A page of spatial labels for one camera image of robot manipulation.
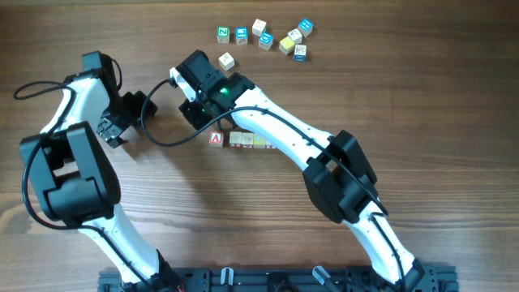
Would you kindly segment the red letter A block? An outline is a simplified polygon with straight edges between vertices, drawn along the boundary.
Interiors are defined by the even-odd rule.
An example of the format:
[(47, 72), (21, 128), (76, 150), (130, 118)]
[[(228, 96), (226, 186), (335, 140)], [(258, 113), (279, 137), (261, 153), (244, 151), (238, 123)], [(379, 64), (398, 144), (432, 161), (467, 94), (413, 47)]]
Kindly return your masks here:
[(222, 148), (224, 145), (225, 136), (221, 131), (211, 131), (209, 136), (209, 145), (211, 147)]

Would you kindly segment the white red-striped wooden block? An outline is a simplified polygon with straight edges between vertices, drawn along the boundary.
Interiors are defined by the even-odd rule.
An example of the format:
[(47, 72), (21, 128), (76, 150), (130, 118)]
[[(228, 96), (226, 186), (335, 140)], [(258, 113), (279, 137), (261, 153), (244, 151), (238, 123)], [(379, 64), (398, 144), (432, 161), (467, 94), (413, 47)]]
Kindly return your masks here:
[(229, 133), (229, 146), (231, 148), (241, 148), (242, 147), (242, 132), (241, 131), (231, 131)]

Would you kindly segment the white red-check wooden block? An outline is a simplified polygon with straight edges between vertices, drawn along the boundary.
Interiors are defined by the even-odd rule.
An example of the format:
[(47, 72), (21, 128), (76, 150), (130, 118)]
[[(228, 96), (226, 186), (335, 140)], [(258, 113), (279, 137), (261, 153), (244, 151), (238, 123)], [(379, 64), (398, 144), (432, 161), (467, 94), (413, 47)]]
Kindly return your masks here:
[(242, 148), (253, 148), (254, 147), (254, 134), (250, 132), (243, 132), (241, 139)]

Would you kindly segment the lone yellow wooden block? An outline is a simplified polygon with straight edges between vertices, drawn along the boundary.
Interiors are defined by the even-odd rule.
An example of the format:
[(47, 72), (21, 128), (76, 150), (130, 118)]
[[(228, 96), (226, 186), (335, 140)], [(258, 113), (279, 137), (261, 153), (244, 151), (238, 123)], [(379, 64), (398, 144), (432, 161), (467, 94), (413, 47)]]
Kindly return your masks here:
[(258, 134), (253, 135), (253, 147), (254, 148), (266, 148), (266, 139)]

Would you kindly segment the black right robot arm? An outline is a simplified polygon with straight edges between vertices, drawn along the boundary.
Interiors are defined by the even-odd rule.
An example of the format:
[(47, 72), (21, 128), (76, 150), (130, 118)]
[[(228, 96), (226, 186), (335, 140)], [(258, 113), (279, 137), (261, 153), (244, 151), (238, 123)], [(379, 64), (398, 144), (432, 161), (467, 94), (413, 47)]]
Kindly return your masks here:
[(197, 130), (222, 120), (263, 136), (302, 171), (311, 202), (330, 221), (345, 224), (361, 243), (385, 286), (411, 291), (423, 276), (387, 220), (375, 189), (377, 177), (358, 141), (347, 131), (316, 129), (271, 101), (244, 75), (225, 76), (196, 50), (172, 67), (170, 77), (186, 100), (180, 110)]

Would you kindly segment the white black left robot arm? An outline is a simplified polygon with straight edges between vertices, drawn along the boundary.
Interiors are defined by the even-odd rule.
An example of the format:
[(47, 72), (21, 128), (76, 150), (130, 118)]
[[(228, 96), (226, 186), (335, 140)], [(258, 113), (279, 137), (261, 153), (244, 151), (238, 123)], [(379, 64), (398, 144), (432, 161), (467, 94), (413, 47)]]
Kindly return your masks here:
[(62, 82), (57, 112), (39, 134), (22, 139), (22, 197), (29, 215), (52, 230), (78, 230), (118, 269), (119, 291), (183, 291), (185, 283), (136, 230), (120, 204), (121, 188), (99, 141), (120, 135), (157, 111), (141, 92), (120, 95), (122, 72), (109, 55), (84, 54), (82, 72)]

